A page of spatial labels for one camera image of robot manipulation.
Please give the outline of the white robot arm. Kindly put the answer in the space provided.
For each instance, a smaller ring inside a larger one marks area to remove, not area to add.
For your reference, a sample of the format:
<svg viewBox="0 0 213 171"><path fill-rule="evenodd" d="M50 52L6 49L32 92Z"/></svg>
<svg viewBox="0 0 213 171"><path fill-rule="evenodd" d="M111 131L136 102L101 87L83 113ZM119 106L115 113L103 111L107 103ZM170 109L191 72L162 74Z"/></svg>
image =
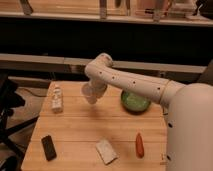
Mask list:
<svg viewBox="0 0 213 171"><path fill-rule="evenodd" d="M109 85L145 97L168 110L166 171L213 171L213 86L182 84L113 68L102 53L84 70L89 78L82 92L89 103L101 98Z"/></svg>

